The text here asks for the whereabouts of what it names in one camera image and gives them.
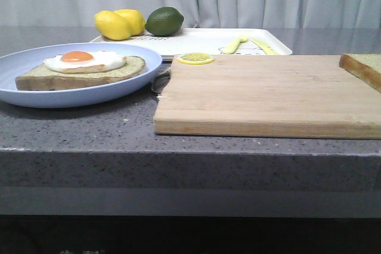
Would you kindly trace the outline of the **bread slice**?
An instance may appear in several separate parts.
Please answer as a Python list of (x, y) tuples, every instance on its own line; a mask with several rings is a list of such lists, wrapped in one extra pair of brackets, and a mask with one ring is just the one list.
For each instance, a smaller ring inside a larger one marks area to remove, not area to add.
[(343, 54), (339, 66), (380, 92), (380, 54)]
[(15, 78), (18, 90), (50, 91), (79, 89), (116, 83), (139, 76), (146, 70), (146, 62), (138, 56), (125, 57), (125, 65), (98, 73), (61, 73), (41, 64)]

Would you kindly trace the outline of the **light blue plate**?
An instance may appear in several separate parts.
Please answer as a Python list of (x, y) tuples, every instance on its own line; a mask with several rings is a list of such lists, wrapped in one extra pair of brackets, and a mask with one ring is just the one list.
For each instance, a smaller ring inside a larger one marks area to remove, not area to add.
[[(55, 91), (18, 90), (15, 78), (37, 67), (43, 60), (70, 51), (114, 51), (125, 56), (139, 56), (145, 60), (146, 70), (132, 79), (82, 89)], [(15, 52), (1, 57), (1, 101), (32, 108), (71, 108), (98, 104), (133, 93), (151, 82), (161, 67), (157, 52), (119, 43), (69, 43), (43, 46)]]

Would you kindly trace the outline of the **white bear tray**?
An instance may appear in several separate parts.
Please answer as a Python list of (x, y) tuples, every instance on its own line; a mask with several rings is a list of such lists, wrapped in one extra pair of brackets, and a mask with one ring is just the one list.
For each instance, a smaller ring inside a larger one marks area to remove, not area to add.
[(174, 55), (188, 52), (203, 52), (211, 55), (222, 54), (222, 50), (240, 35), (248, 35), (248, 40), (241, 43), (236, 55), (265, 55), (251, 39), (268, 43), (279, 55), (290, 55), (292, 50), (263, 29), (217, 29), (217, 28), (182, 28), (169, 37), (158, 37), (148, 32), (134, 36), (121, 43), (141, 46), (159, 53), (164, 60), (173, 59)]

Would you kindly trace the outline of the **lemon slice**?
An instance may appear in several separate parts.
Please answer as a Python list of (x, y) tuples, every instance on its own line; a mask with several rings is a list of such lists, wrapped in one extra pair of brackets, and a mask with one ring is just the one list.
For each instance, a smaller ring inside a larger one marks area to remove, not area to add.
[(183, 64), (203, 65), (212, 63), (214, 61), (214, 57), (210, 54), (202, 52), (191, 52), (179, 55), (177, 60)]

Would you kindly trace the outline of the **yellow plastic fork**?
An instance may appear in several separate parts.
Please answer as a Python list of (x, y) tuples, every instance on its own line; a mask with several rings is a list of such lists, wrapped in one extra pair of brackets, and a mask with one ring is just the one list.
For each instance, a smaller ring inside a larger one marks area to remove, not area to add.
[(245, 43), (248, 40), (248, 35), (240, 35), (232, 42), (230, 42), (226, 47), (223, 48), (223, 54), (234, 54), (241, 43)]

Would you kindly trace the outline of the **wooden cutting board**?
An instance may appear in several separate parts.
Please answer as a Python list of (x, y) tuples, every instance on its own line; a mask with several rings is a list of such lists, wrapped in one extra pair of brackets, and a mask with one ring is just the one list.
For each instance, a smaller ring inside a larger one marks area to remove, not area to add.
[(337, 55), (217, 55), (174, 60), (154, 115), (161, 134), (380, 138), (380, 93)]

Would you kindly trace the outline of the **green lime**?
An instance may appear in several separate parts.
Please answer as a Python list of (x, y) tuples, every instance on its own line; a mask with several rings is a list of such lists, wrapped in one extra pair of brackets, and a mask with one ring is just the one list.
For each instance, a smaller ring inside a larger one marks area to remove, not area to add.
[(161, 7), (148, 16), (145, 29), (155, 36), (171, 36), (180, 30), (184, 19), (176, 8)]

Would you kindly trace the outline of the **yellow plastic knife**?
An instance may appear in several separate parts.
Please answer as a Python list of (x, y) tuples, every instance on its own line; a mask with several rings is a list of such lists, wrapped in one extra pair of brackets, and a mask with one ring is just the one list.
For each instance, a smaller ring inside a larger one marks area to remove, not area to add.
[(251, 41), (256, 44), (266, 55), (279, 55), (279, 53), (268, 43), (258, 39), (251, 39)]

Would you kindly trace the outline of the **rear yellow lemon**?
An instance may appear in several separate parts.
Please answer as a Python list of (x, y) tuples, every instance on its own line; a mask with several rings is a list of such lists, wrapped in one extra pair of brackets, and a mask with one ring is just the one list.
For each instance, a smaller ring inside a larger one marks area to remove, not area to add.
[(145, 19), (142, 13), (133, 9), (115, 10), (114, 13), (125, 18), (131, 30), (131, 36), (139, 36), (145, 30)]

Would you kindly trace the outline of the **yellow lemon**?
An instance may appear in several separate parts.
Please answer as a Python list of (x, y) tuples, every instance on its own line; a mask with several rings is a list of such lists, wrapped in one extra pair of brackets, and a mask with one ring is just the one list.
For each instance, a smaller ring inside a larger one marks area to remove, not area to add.
[(114, 13), (125, 18), (131, 30), (131, 36), (139, 36), (145, 30), (145, 19), (142, 13), (133, 9), (115, 10)]
[(111, 40), (126, 40), (132, 35), (127, 20), (112, 11), (103, 10), (96, 13), (94, 22), (100, 34)]

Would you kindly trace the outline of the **front yellow lemon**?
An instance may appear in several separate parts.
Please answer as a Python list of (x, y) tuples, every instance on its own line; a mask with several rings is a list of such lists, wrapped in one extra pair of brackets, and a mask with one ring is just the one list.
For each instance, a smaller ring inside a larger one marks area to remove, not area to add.
[(111, 40), (126, 40), (132, 35), (127, 20), (112, 11), (103, 10), (96, 13), (94, 22), (100, 34)]

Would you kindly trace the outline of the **fried egg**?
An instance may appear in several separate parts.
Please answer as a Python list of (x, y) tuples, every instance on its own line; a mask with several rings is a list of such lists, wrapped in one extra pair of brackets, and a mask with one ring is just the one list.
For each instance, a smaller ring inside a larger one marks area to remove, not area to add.
[(61, 73), (99, 73), (121, 68), (127, 58), (116, 52), (71, 51), (43, 61), (45, 67)]

